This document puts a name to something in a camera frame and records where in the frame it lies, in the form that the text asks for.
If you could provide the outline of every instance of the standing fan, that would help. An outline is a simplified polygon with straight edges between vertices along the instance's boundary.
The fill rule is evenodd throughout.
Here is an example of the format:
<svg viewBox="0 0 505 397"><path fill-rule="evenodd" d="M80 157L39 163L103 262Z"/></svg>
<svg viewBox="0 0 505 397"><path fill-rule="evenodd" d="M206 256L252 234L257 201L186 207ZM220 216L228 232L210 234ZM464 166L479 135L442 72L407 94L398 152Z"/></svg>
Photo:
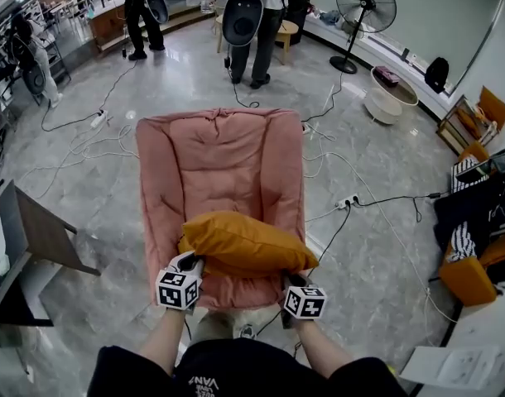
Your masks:
<svg viewBox="0 0 505 397"><path fill-rule="evenodd" d="M396 17L396 0L337 0L343 19L352 27L350 46L343 56L333 56L329 62L346 74L355 74L357 66L349 60L359 31L380 32L387 29Z"/></svg>

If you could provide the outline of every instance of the orange pillow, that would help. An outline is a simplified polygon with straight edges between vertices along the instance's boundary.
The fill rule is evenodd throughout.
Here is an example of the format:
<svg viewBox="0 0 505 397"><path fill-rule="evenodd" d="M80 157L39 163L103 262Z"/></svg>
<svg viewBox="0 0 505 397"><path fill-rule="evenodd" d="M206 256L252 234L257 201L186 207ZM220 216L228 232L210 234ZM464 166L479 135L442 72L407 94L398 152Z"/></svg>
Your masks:
<svg viewBox="0 0 505 397"><path fill-rule="evenodd" d="M214 275L262 278L282 270L295 274L319 262L301 240L238 212L209 212L183 225L179 247L206 256Z"/></svg>

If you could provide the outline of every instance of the backpack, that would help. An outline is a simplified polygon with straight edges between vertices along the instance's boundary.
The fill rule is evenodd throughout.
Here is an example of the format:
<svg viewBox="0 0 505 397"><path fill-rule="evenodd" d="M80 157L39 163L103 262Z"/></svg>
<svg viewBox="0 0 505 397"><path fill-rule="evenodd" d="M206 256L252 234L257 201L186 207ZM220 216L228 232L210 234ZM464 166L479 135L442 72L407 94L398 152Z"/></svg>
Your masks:
<svg viewBox="0 0 505 397"><path fill-rule="evenodd" d="M444 91L445 81L450 72L450 64L443 57L437 57L433 63L429 65L426 71L426 84L429 85L435 93Z"/></svg>

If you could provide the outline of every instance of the fan base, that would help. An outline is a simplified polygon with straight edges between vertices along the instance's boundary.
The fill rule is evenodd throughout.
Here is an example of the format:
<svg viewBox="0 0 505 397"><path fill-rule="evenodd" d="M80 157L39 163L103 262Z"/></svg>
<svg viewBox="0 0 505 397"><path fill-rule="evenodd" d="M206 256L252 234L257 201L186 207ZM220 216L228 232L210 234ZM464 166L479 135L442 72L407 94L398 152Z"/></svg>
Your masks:
<svg viewBox="0 0 505 397"><path fill-rule="evenodd" d="M344 57L332 56L329 58L329 63L337 70L342 70L346 74L358 73L358 67L350 60L344 61Z"/></svg>

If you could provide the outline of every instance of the marble floor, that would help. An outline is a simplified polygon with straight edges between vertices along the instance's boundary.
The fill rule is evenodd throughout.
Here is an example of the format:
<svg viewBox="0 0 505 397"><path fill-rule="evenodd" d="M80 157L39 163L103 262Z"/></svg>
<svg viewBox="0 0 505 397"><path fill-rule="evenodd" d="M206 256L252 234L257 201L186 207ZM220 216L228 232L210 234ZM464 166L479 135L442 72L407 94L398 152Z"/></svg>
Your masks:
<svg viewBox="0 0 505 397"><path fill-rule="evenodd" d="M126 74L105 104L113 119L97 138L115 137L120 129L134 127L138 119L158 114L212 107L235 107L233 88L223 67L225 53L216 54L213 21L205 21L165 36L166 52L149 53L147 60ZM328 59L335 52L309 38L291 48L290 62L281 65L276 49L270 69L271 83L252 91L237 86L245 103L257 100L265 107L294 108L302 119L322 112L331 89L339 87L339 72ZM250 73L253 58L249 59ZM102 104L117 77L132 63L120 50L92 61L75 71L61 105L46 114L48 129L82 118ZM319 132L335 137L322 139L324 151L342 155L361 175L377 199L398 195L423 195L447 188L448 173L456 156L435 134L435 122L419 108L406 111L393 127L373 122L363 107L371 86L369 72L344 75L343 90L326 116L310 121ZM55 132L41 130L46 105L31 104L8 135L0 179L14 179L31 196L45 192L54 170L37 166L58 165L75 134L89 129L81 122ZM305 136L304 154L320 153L320 136ZM132 131L123 139L135 150ZM90 155L121 151L116 141L93 146ZM66 164L81 160L70 155ZM320 161L304 161L313 175ZM305 215L313 218L328 212L338 199L358 193L372 201L362 181L349 165L334 155L324 159L314 178L305 180ZM101 346L117 344L131 350L141 345L156 325L162 310L148 305L144 263L142 219L139 205L138 160L106 155L60 170L41 204L74 224L80 233L75 245L86 264L102 271L99 278L62 269L41 296L54 328L23 328L21 356L34 371L33 384L23 375L0 377L0 395L84 395ZM411 200L382 204L382 209L405 243L423 280L430 278L440 262L432 228L435 215L429 201L418 200L421 222ZM346 216L335 211L308 222L310 247L324 250ZM377 206L353 208L345 227L313 274L316 284L329 294L328 310L320 323L335 341L355 356L378 356L400 371L417 345L440 342L448 322L429 304L424 315L425 294L411 262ZM439 283L431 295L445 313L453 299ZM237 315L237 327L253 322L261 327L277 308ZM195 328L202 310L188 317ZM293 332L273 322L258 339L292 352ZM181 350L188 344L185 332ZM8 350L7 357L13 357ZM302 350L297 355L305 362Z"/></svg>

